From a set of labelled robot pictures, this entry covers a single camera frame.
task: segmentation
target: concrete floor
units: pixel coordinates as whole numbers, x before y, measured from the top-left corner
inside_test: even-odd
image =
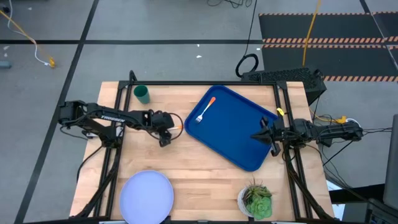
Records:
[[[81,36],[93,0],[14,1],[14,19],[35,39]],[[259,0],[257,12],[313,12],[316,0]],[[366,0],[371,11],[398,11],[396,0]],[[323,0],[320,12],[363,12],[358,0]],[[252,7],[233,9],[205,0],[99,0],[87,39],[246,39]],[[255,17],[252,39],[260,39]],[[0,17],[0,39],[24,39]],[[0,217],[13,223],[39,155],[45,133],[71,64],[76,45],[45,45],[54,56],[52,70],[34,59],[33,45],[0,45]],[[248,52],[257,53],[259,45]],[[95,102],[103,81],[125,80],[133,69],[139,80],[239,80],[234,74],[245,45],[85,45],[67,100]],[[245,64],[242,70],[251,65]],[[398,113],[397,83],[326,82],[318,114],[347,115],[366,128],[391,126]],[[384,182],[389,134],[366,136],[333,160],[353,187]],[[56,130],[25,222],[67,218],[75,192],[76,170],[86,142]],[[343,145],[326,149],[330,157]]]

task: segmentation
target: orange striped tape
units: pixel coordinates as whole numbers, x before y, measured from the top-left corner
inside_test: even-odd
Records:
[[[398,77],[394,76],[373,76],[373,77],[353,77],[353,76],[325,76],[323,81],[329,82],[398,82]]]
[[[384,43],[387,39],[383,38],[308,38],[309,44],[379,44]],[[305,44],[307,38],[266,38],[262,40],[267,44]]]
[[[313,13],[260,13],[259,16],[312,16]],[[330,13],[330,12],[321,12],[317,15],[321,16],[341,16],[341,15],[370,15],[370,13],[365,12],[341,12],[341,13]]]
[[[396,37],[386,37],[385,38],[385,40],[386,41],[388,41],[388,42],[398,42],[398,36],[396,36]]]
[[[264,44],[262,48],[304,48],[304,44]],[[341,45],[341,44],[335,44],[335,45],[327,45],[327,44],[322,44],[322,45],[316,45],[316,44],[309,44],[307,46],[308,48],[350,48],[350,49],[376,49],[376,48],[386,48],[384,45]]]
[[[398,13],[398,12],[396,11],[372,12],[373,15],[382,14],[382,13]]]

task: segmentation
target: white pot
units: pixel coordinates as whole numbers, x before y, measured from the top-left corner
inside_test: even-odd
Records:
[[[246,206],[244,206],[244,202],[243,202],[243,195],[246,192],[246,190],[248,189],[248,187],[243,188],[239,194],[238,194],[238,206],[239,209],[241,210],[241,212],[245,215],[247,215],[248,217],[253,217],[249,211],[246,209]]]

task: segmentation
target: green cup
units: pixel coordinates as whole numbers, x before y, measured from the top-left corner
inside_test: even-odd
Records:
[[[136,96],[142,104],[150,102],[148,88],[144,85],[139,85],[134,89],[134,96]]]

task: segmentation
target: succulent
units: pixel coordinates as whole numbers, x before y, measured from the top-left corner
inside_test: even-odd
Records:
[[[272,194],[268,191],[267,187],[262,184],[256,185],[253,181],[243,195],[243,202],[246,209],[255,219],[261,220],[268,218],[272,215]]]

